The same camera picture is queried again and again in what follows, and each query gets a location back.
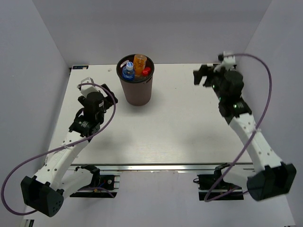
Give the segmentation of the left blue table sticker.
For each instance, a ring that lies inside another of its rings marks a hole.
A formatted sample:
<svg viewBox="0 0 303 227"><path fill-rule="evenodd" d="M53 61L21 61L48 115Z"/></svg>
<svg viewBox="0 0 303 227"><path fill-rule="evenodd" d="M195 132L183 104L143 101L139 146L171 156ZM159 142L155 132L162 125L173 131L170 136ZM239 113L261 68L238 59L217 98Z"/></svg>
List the left blue table sticker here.
<svg viewBox="0 0 303 227"><path fill-rule="evenodd" d="M88 65L74 65L74 66L72 67L73 70L86 70L86 69L88 69L88 68L89 68Z"/></svg>

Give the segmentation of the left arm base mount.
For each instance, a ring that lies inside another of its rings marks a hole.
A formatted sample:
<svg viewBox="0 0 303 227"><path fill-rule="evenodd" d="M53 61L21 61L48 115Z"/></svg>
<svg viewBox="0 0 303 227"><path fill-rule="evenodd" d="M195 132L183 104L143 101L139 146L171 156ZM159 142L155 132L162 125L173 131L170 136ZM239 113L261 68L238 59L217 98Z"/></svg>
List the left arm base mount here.
<svg viewBox="0 0 303 227"><path fill-rule="evenodd" d="M85 165L84 168L77 166L73 172L78 170L90 170L93 177L89 185L83 186L81 189L71 194L71 198L115 198L120 185L120 175L116 172L108 172L104 170L95 170L96 166Z"/></svg>

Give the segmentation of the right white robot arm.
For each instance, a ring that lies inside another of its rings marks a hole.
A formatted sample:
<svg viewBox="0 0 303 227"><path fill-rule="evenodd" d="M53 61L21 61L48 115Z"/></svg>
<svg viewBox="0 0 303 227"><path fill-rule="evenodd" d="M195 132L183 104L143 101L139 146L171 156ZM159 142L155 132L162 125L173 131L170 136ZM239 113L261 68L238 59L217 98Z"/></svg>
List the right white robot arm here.
<svg viewBox="0 0 303 227"><path fill-rule="evenodd" d="M207 182L200 180L200 188L207 190L205 201L217 200L238 188L247 189L256 201L289 193L296 168L286 164L266 141L252 110L242 98L243 76L235 66L216 71L216 64L203 64L193 72L194 84L199 85L205 77L204 87L210 87L219 99L219 112L235 131L244 145L253 171L242 169L232 163L217 166Z"/></svg>

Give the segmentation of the clear bottle red label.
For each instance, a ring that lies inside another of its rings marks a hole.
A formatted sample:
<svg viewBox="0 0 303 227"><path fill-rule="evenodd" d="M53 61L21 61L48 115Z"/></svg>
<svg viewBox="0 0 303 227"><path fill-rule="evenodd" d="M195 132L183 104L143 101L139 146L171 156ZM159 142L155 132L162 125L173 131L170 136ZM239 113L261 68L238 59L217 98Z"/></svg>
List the clear bottle red label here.
<svg viewBox="0 0 303 227"><path fill-rule="evenodd" d="M150 68L150 67L144 68L144 69L142 70L142 76L143 76L143 77L147 77L147 76L149 75L150 71L151 71L151 68Z"/></svg>

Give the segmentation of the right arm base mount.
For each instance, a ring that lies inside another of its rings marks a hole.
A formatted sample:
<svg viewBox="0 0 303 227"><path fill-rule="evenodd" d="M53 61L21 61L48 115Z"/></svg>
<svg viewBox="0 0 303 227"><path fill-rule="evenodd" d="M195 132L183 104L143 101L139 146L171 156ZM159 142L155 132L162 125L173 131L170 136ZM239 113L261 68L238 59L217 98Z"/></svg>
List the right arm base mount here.
<svg viewBox="0 0 303 227"><path fill-rule="evenodd" d="M204 201L206 194L208 193L211 186L216 182L216 180L222 175L221 171L230 164L224 163L223 165L217 166L214 172L211 174L199 174L197 178L193 180L193 183L198 186L199 200ZM216 199L216 201L241 201L244 200L244 192L242 188L221 180L216 187L211 191L210 195L207 197L208 200L222 195L228 191L232 190L231 193Z"/></svg>

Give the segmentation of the brown plastic waste bin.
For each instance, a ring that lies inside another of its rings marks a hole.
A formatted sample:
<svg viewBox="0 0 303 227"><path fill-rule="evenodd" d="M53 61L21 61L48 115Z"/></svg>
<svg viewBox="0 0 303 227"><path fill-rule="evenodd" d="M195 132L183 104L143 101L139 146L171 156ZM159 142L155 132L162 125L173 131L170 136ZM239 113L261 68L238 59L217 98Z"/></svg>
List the brown plastic waste bin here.
<svg viewBox="0 0 303 227"><path fill-rule="evenodd" d="M142 106L149 102L152 95L152 82L154 74L154 63L147 57L147 67L151 70L148 76L139 80L127 80L123 78L123 68L126 61L133 61L135 54L130 54L123 57L116 66L116 73L120 79L121 86L127 102L134 106Z"/></svg>

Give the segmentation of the orange juice bottle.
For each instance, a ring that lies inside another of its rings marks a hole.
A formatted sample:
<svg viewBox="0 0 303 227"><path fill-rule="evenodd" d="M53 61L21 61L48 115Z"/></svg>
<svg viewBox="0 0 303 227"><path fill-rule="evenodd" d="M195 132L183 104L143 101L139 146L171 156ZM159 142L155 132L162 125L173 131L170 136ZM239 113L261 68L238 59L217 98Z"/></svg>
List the orange juice bottle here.
<svg viewBox="0 0 303 227"><path fill-rule="evenodd" d="M134 56L133 64L134 64L134 71L136 76L141 75L142 71L145 68L146 61L147 61L147 57L143 54L136 54Z"/></svg>

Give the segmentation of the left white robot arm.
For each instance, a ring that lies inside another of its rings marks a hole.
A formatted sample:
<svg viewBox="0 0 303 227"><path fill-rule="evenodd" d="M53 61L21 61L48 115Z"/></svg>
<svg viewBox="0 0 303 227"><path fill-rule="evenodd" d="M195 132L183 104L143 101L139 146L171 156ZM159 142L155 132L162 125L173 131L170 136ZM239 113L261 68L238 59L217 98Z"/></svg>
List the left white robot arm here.
<svg viewBox="0 0 303 227"><path fill-rule="evenodd" d="M86 82L78 86L80 109L62 142L62 150L54 152L33 177L24 177L21 190L27 206L53 217L63 201L79 189L94 189L101 185L100 170L93 165L79 166L70 176L65 173L93 136L107 127L104 115L115 107L118 99L106 84Z"/></svg>

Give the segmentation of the Pocari Sweat blue bottle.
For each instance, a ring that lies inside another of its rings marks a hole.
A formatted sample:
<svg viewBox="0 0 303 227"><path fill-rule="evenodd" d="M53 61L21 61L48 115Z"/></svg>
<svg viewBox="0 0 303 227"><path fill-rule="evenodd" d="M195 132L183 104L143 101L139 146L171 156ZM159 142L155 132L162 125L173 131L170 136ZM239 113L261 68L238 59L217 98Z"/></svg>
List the Pocari Sweat blue bottle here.
<svg viewBox="0 0 303 227"><path fill-rule="evenodd" d="M135 77L135 71L134 71L134 64L129 61L124 67L122 71L122 76L126 80L134 80Z"/></svg>

